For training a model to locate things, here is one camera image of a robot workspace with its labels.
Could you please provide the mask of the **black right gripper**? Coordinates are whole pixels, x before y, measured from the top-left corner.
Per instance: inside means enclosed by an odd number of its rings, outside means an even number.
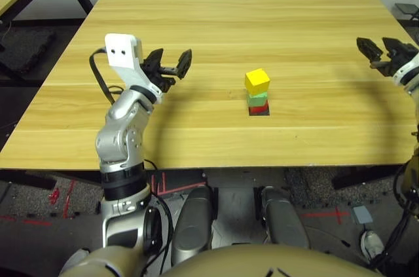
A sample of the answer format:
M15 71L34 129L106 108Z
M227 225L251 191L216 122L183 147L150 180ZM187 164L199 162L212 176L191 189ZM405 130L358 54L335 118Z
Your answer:
M401 67L418 55L418 49L410 43L402 43L389 37L383 37L382 41L388 51L388 62L381 62L383 51L372 40L358 37L356 45L360 53L371 63L370 68L377 70L384 77L393 77Z

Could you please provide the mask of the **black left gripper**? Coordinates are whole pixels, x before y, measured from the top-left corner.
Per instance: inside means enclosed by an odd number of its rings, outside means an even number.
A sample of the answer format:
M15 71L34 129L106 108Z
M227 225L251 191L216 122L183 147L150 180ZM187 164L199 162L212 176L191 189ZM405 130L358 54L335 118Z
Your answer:
M187 74L192 62L192 50L188 49L180 55L176 67L164 67L161 65L163 51L163 48L159 48L150 52L140 67L154 85L163 93L167 93L176 83L175 76L183 79Z

